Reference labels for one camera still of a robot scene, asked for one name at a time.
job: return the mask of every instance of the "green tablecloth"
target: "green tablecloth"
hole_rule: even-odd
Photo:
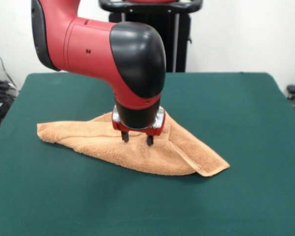
[[[168,74],[161,100],[231,167],[157,176],[43,143],[37,123],[114,101],[101,80],[30,75],[0,128],[0,236],[295,236],[295,111],[273,78]]]

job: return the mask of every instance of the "folded towel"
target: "folded towel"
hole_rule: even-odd
[[[56,121],[37,125],[39,138],[125,168],[168,176],[215,175],[230,165],[166,113],[164,130],[148,146],[147,136],[129,132],[129,142],[113,129],[112,113],[89,121]]]

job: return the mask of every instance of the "black stand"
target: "black stand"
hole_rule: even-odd
[[[109,21],[140,22],[155,28],[162,37],[167,72],[185,72],[191,19],[188,13],[198,11],[202,0],[188,3],[133,3],[100,0],[104,10],[112,12]]]

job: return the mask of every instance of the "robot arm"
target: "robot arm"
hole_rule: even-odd
[[[147,25],[108,23],[77,16],[80,0],[31,0],[32,30],[39,60],[55,71],[106,81],[116,107],[113,126],[149,136],[162,131],[159,102],[166,59],[162,39]]]

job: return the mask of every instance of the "white wall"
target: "white wall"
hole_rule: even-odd
[[[97,0],[81,0],[79,15],[108,20]],[[0,55],[19,86],[51,71],[35,54],[30,20],[30,0],[0,0]],[[282,90],[295,83],[295,0],[204,0],[191,37],[187,71],[265,71]]]

